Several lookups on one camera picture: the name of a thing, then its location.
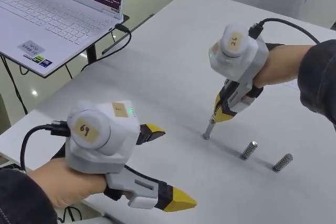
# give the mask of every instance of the laptop keyboard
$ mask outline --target laptop keyboard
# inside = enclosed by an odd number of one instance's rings
[[[0,7],[78,45],[112,22],[86,17],[50,0],[0,0]]]

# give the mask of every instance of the person's hand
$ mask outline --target person's hand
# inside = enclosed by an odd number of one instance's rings
[[[54,207],[65,207],[92,194],[104,192],[104,175],[83,174],[67,167],[64,158],[49,161],[28,174],[46,193]]]
[[[279,46],[271,50],[264,67],[255,76],[253,84],[261,88],[296,79],[302,59],[311,47]]]

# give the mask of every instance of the dark jacket sleeve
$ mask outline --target dark jacket sleeve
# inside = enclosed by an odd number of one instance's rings
[[[27,175],[0,171],[0,224],[56,224],[57,214],[44,191]]]
[[[298,86],[301,103],[336,125],[336,40],[309,49],[299,69]]]

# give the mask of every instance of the laptop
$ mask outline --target laptop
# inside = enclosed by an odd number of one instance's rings
[[[123,0],[0,0],[0,53],[47,77],[123,22]]]

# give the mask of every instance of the compression spring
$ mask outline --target compression spring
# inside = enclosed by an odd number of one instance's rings
[[[210,118],[210,123],[215,123],[216,120],[216,116],[217,116],[217,112],[218,110],[222,109],[221,106],[216,106],[216,108],[214,109],[214,113],[212,114],[211,118]]]
[[[246,149],[244,150],[244,152],[241,154],[241,159],[242,160],[248,160],[248,158],[252,155],[252,153],[256,150],[256,148],[258,147],[258,143],[253,141],[251,143],[249,143],[249,145],[246,147]]]
[[[273,166],[272,170],[275,173],[279,173],[282,169],[284,169],[291,161],[293,160],[292,154],[286,154],[275,166]]]

